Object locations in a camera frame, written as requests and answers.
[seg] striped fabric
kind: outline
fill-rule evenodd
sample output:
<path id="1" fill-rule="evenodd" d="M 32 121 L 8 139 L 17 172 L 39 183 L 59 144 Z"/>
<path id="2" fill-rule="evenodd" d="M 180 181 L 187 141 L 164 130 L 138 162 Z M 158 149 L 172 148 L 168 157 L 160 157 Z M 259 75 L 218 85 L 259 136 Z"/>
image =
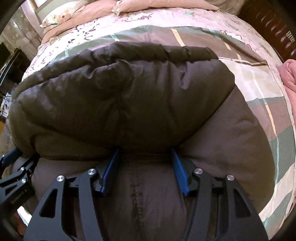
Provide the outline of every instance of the striped fabric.
<path id="1" fill-rule="evenodd" d="M 158 13 L 157 10 L 146 10 L 146 15 L 153 16 L 152 14 Z M 177 12 L 174 13 L 174 17 L 176 17 L 181 10 L 175 11 Z M 189 18 L 198 11 L 200 11 L 200 9 L 194 9 L 192 11 L 193 14 L 189 16 L 188 14 L 185 15 L 183 12 L 182 14 L 186 16 L 186 18 Z M 241 41 L 248 43 L 248 45 L 246 45 L 230 36 L 233 34 L 225 31 L 199 28 L 196 26 L 188 27 L 188 25 L 193 25 L 190 20 L 187 21 L 187 24 L 182 23 L 183 26 L 173 27 L 171 25 L 174 24 L 177 26 L 177 23 L 176 20 L 172 19 L 173 23 L 171 23 L 171 25 L 167 23 L 167 27 L 161 27 L 159 25 L 163 25 L 163 23 L 159 21 L 156 23 L 156 20 L 153 22 L 150 17 L 147 17 L 148 19 L 146 20 L 146 18 L 143 17 L 145 16 L 144 13 L 145 11 L 140 12 L 141 18 L 137 18 L 134 22 L 132 22 L 133 19 L 131 19 L 131 16 L 126 16 L 126 19 L 130 20 L 128 26 L 120 23 L 118 27 L 111 28 L 106 19 L 109 18 L 111 22 L 114 19 L 113 17 L 107 16 L 107 18 L 104 19 L 104 24 L 106 26 L 101 29 L 95 29 L 99 24 L 103 24 L 103 20 L 100 22 L 100 19 L 98 19 L 92 24 L 88 23 L 81 28 L 71 30 L 71 32 L 63 35 L 57 41 L 58 43 L 41 48 L 37 58 L 33 60 L 28 74 L 34 72 L 34 69 L 40 68 L 34 65 L 35 63 L 42 63 L 41 61 L 45 63 L 46 58 L 43 59 L 42 56 L 49 50 L 50 52 L 47 52 L 47 56 L 50 54 L 52 57 L 50 60 L 46 61 L 46 64 L 77 54 L 83 49 L 95 49 L 109 45 L 114 41 L 149 41 L 163 45 L 211 48 L 235 75 L 236 85 L 244 95 L 253 114 L 258 118 L 269 140 L 276 168 L 274 176 L 275 189 L 271 200 L 260 212 L 260 218 L 264 223 L 269 238 L 273 237 L 289 214 L 294 202 L 296 188 L 296 183 L 294 181 L 296 157 L 295 125 L 291 114 L 290 102 L 275 69 L 275 65 L 279 63 L 278 57 L 269 44 L 265 41 L 263 42 L 262 38 L 257 34 L 252 36 L 252 39 L 256 39 L 258 42 L 254 44 L 250 40 L 251 37 L 249 36 L 249 38 L 247 38 L 247 33 L 243 30 L 234 30 L 235 35 L 240 31 L 240 37 L 242 37 Z M 226 25 L 230 25 L 231 22 L 234 21 L 233 18 L 235 17 L 232 15 L 227 19 L 227 24 L 225 24 L 224 20 L 224 22 L 221 22 L 221 25 L 223 26 L 223 24 L 225 24 L 226 29 Z M 242 20 L 235 19 L 235 21 L 238 21 L 240 26 L 244 24 L 244 28 L 250 27 L 246 23 L 243 23 Z M 141 23 L 144 22 L 153 22 L 153 25 L 141 26 Z M 87 36 L 81 35 L 82 31 L 89 34 Z M 53 49 L 58 48 L 57 46 L 61 46 L 63 51 L 59 53 L 54 52 Z"/>

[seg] bed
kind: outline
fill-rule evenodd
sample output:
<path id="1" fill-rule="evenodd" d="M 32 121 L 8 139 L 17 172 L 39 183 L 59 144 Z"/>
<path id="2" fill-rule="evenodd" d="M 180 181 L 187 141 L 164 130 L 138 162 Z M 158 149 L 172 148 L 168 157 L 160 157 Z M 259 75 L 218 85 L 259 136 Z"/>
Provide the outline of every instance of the bed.
<path id="1" fill-rule="evenodd" d="M 276 44 L 271 46 L 235 15 L 198 8 L 153 8 L 119 16 L 111 13 L 50 38 L 40 46 L 23 82 L 45 66 L 84 49 L 121 41 L 209 47 L 235 75 L 235 83 L 263 127 L 274 157 L 274 194 L 259 214 L 272 238 L 295 204 L 296 131 L 291 104 L 276 68 L 288 55 L 278 55 Z"/>

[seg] sheer curtain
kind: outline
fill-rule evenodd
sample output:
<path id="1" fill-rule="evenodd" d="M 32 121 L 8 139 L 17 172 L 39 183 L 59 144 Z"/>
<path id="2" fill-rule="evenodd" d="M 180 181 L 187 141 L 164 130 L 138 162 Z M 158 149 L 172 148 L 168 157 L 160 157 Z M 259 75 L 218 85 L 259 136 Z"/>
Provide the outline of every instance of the sheer curtain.
<path id="1" fill-rule="evenodd" d="M 0 42 L 3 42 L 12 53 L 15 48 L 21 49 L 32 60 L 37 55 L 41 38 L 20 7 L 4 28 Z"/>

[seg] metal screw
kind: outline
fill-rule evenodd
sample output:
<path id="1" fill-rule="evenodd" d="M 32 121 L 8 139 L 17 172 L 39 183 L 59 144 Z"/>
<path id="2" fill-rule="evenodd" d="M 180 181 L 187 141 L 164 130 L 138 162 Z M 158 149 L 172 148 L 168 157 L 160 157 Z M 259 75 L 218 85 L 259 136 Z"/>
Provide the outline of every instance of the metal screw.
<path id="1" fill-rule="evenodd" d="M 96 169 L 89 169 L 88 171 L 87 171 L 87 174 L 88 175 L 93 175 L 93 174 L 95 174 L 96 173 Z"/>
<path id="2" fill-rule="evenodd" d="M 58 182 L 62 182 L 64 179 L 65 179 L 65 177 L 62 176 L 62 175 L 60 175 L 60 176 L 57 177 L 57 181 Z"/>
<path id="3" fill-rule="evenodd" d="M 233 181 L 234 180 L 234 176 L 233 175 L 227 175 L 227 180 L 229 181 Z"/>
<path id="4" fill-rule="evenodd" d="M 203 173 L 203 170 L 202 170 L 202 169 L 200 169 L 200 168 L 197 168 L 197 169 L 195 169 L 195 170 L 194 170 L 194 172 L 195 172 L 195 174 L 198 174 L 198 175 L 200 175 L 200 174 L 202 174 L 202 173 Z"/>

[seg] metal pin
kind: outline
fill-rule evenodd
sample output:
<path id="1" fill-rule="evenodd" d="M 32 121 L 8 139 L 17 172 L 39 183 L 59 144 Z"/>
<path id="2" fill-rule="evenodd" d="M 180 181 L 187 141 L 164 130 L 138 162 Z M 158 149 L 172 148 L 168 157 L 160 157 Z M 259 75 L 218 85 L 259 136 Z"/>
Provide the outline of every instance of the metal pin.
<path id="1" fill-rule="evenodd" d="M 203 173 L 203 170 L 200 169 L 200 168 L 197 168 L 197 169 L 194 170 L 194 172 L 195 172 L 195 174 L 200 175 L 200 174 Z"/>
<path id="2" fill-rule="evenodd" d="M 88 175 L 93 175 L 93 174 L 95 174 L 96 173 L 96 169 L 89 169 L 88 171 L 87 171 L 87 174 Z"/>
<path id="3" fill-rule="evenodd" d="M 62 182 L 64 179 L 65 179 L 65 177 L 62 176 L 62 175 L 60 175 L 60 176 L 57 177 L 57 181 L 58 182 Z"/>
<path id="4" fill-rule="evenodd" d="M 234 176 L 233 175 L 227 175 L 227 180 L 229 181 L 233 181 L 234 180 Z"/>

